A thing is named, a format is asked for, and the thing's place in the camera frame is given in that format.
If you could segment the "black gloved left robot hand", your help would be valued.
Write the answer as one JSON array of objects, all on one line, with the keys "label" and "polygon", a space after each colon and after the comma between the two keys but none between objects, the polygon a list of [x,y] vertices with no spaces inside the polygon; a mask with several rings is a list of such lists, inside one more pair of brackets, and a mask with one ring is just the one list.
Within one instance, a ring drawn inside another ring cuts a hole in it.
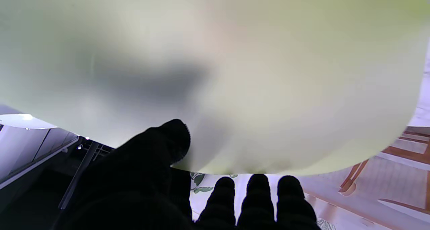
[{"label": "black gloved left robot hand", "polygon": [[268,177],[254,174],[235,217],[235,183],[216,182],[205,208],[192,219],[191,176],[171,166],[190,147],[180,119],[151,127],[86,169],[54,230],[318,230],[316,213],[294,176],[277,185],[277,208]]}]

